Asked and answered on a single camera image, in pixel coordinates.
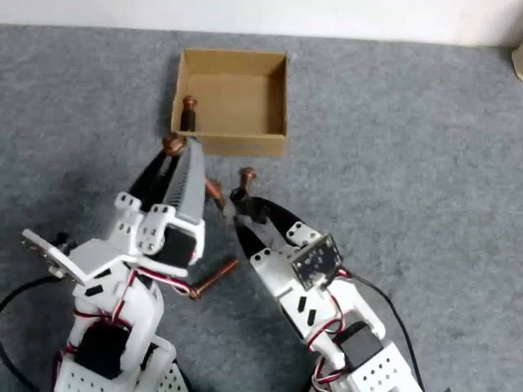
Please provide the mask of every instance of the cardboard box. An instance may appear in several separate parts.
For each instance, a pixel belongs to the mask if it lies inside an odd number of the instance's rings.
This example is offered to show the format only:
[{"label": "cardboard box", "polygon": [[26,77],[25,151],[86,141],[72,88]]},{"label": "cardboard box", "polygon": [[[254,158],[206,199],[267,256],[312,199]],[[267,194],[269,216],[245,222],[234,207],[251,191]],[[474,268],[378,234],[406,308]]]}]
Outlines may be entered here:
[{"label": "cardboard box", "polygon": [[512,61],[514,62],[516,76],[523,81],[523,43],[518,49],[512,52]]},{"label": "cardboard box", "polygon": [[[196,130],[180,131],[192,95]],[[287,56],[280,52],[185,49],[171,131],[196,136],[206,154],[283,155],[287,143]]]}]

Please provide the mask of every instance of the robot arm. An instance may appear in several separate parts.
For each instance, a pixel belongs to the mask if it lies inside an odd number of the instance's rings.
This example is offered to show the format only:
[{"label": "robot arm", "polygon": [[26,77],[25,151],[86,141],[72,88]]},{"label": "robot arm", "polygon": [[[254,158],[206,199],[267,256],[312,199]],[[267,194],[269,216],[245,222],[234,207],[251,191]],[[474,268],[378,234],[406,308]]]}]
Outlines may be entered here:
[{"label": "robot arm", "polygon": [[189,286],[175,277],[185,277],[203,255],[204,192],[201,145],[188,139],[179,154],[160,152],[129,191],[117,195],[117,219],[107,239],[77,246],[24,231],[52,274],[78,283],[75,321],[54,391],[83,380],[115,392],[161,390],[169,380],[187,391],[174,347],[155,335],[163,298],[153,279],[189,295]]},{"label": "robot arm", "polygon": [[[327,392],[421,392],[385,327],[359,294],[333,236],[321,234],[264,198],[235,189],[235,229],[253,268],[309,350],[320,354],[313,388]],[[252,222],[272,223],[286,242],[273,249]],[[346,325],[346,316],[360,319]]]}]

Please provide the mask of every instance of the white wall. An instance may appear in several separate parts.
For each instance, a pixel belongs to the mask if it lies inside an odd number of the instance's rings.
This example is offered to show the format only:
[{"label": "white wall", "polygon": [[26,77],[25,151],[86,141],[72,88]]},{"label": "white wall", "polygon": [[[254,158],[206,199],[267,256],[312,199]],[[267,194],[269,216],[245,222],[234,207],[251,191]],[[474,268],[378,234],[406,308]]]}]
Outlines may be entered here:
[{"label": "white wall", "polygon": [[513,46],[523,0],[0,0],[0,23]]}]

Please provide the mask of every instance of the black cable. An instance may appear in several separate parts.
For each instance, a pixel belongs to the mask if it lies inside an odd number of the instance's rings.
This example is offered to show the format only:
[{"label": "black cable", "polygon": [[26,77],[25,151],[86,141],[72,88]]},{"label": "black cable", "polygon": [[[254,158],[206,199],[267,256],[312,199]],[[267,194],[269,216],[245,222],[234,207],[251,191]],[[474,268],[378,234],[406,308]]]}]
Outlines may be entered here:
[{"label": "black cable", "polygon": [[414,373],[416,374],[416,380],[418,381],[419,387],[422,389],[422,391],[425,391],[425,387],[423,386],[423,380],[422,380],[422,374],[419,371],[418,361],[416,360],[416,354],[414,353],[414,348],[412,346],[412,341],[410,340],[409,333],[407,332],[407,328],[405,324],[403,323],[403,320],[401,319],[400,315],[398,314],[398,311],[396,310],[394,304],[392,303],[391,298],[385,292],[383,292],[378,286],[375,286],[371,282],[369,282],[365,278],[361,278],[360,276],[353,274],[352,272],[348,272],[349,277],[352,277],[353,279],[357,280],[360,283],[363,283],[365,286],[368,286],[372,288],[375,292],[377,292],[380,296],[383,297],[385,302],[391,307],[392,313],[394,314],[394,317],[396,317],[396,320],[398,321],[398,324],[401,327],[401,331],[403,332],[403,336],[405,337],[405,342],[407,343],[407,348],[409,349],[410,359],[412,361],[413,367],[414,367]]},{"label": "black cable", "polygon": [[[6,308],[9,303],[14,300],[17,296],[19,296],[22,292],[25,292],[26,290],[29,290],[30,288],[40,286],[42,284],[46,283],[57,283],[60,282],[60,279],[54,276],[46,276],[44,278],[36,279],[33,282],[29,282],[26,284],[23,284],[22,286],[16,288],[13,290],[8,296],[6,296],[2,302],[0,302],[0,313],[3,312],[3,310]],[[7,352],[3,347],[2,342],[0,342],[0,359],[2,360],[3,364],[6,366],[7,369],[12,373],[13,376],[15,376],[18,381],[20,381],[22,384],[24,384],[28,390],[31,392],[39,392],[40,389],[33,384],[29,379],[22,373],[20,370],[18,370],[15,366],[15,364],[9,359],[7,356]]]}]

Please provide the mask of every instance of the gray carpet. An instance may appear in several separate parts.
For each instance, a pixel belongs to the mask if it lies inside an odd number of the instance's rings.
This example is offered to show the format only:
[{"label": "gray carpet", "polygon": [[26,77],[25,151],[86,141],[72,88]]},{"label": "gray carpet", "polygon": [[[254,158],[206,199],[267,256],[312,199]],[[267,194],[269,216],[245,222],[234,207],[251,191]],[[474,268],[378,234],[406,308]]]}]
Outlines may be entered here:
[{"label": "gray carpet", "polygon": [[[20,246],[100,233],[113,197],[168,129],[184,47],[290,55],[284,158],[209,157],[230,189],[246,164],[258,194],[334,233],[346,266],[403,315],[427,392],[519,392],[523,383],[523,84],[487,48],[110,29],[0,28],[0,292],[46,274]],[[196,280],[234,253],[206,208]],[[47,390],[72,323],[68,283],[2,314],[15,363]],[[364,296],[406,355],[400,329]],[[199,303],[164,290],[159,335],[197,391],[298,391],[312,357],[244,262]],[[23,390],[0,368],[2,390]]]}]

